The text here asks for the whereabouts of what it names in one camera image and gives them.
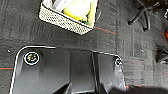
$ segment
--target yellow object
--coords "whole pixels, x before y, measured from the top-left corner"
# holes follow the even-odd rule
[[[90,1],[88,0],[72,0],[66,6],[63,13],[76,20],[87,21],[86,15],[90,12]]]

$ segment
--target floor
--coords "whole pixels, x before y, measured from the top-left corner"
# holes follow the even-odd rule
[[[127,21],[138,12],[137,0],[99,0],[95,29],[79,35],[38,18],[41,0],[0,0],[0,92],[9,93],[15,56],[27,45],[96,50],[118,54],[123,60],[126,85],[168,88],[168,65],[155,61],[156,45],[168,47],[164,36],[168,20],[149,13],[151,30],[144,32],[144,17]]]

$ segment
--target circular hole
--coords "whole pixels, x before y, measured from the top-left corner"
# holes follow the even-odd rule
[[[122,60],[120,60],[119,58],[117,58],[116,61],[115,61],[115,64],[116,64],[117,66],[122,65]]]
[[[28,65],[35,65],[39,61],[39,55],[36,52],[28,52],[24,56],[24,60]]]

